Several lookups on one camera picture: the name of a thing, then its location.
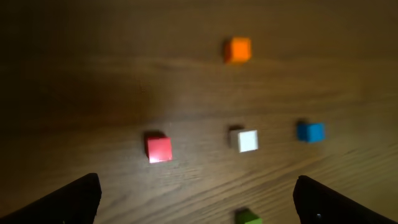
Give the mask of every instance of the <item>white cube face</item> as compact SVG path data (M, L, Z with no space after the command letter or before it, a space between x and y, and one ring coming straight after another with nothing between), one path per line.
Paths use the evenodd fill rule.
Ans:
M239 152L248 152L258 149L256 130L235 130L231 132L232 146Z

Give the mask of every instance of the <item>wood grain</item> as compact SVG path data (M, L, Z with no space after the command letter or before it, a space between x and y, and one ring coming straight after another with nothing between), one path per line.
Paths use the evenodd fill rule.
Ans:
M395 0L0 3L0 216L97 172L95 223L298 223L299 175L398 220ZM252 38L223 65L221 44ZM327 140L302 144L300 118ZM228 148L230 125L260 149ZM163 130L174 160L149 164Z

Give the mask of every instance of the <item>orange cube face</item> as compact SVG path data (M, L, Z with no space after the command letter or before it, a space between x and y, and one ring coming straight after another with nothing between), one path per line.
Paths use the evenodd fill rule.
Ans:
M226 63L244 63L251 58L251 40L234 37L225 46Z

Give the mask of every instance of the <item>red cube face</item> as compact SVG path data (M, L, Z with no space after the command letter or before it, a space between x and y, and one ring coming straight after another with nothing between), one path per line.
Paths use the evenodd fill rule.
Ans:
M172 142L170 138L148 138L147 145L150 163L170 161L173 159Z

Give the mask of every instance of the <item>cube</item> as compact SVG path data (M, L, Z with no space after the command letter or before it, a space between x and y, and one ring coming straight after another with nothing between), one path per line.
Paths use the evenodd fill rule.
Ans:
M258 149L257 130L240 129L230 132L231 145L239 152Z
M171 139L168 137L147 138L147 155L150 163L172 160Z
M323 123L299 124L297 137L308 143L320 142L325 139L325 125Z
M226 63L244 63L251 58L251 40L234 37L225 46Z
M235 224L261 224L262 219L249 209L235 213Z

